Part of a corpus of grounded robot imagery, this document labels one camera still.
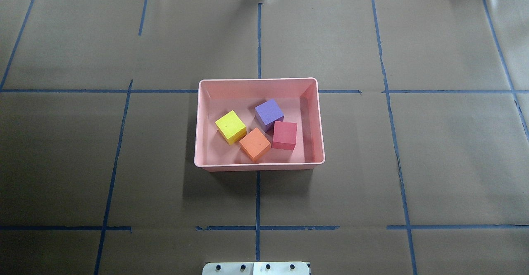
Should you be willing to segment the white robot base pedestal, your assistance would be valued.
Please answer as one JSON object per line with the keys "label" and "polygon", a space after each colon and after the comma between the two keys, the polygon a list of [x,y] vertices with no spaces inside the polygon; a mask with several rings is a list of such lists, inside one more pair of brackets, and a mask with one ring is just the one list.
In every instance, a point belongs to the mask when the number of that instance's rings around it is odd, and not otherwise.
{"label": "white robot base pedestal", "polygon": [[310,263],[302,261],[275,262],[210,262],[202,275],[311,275]]}

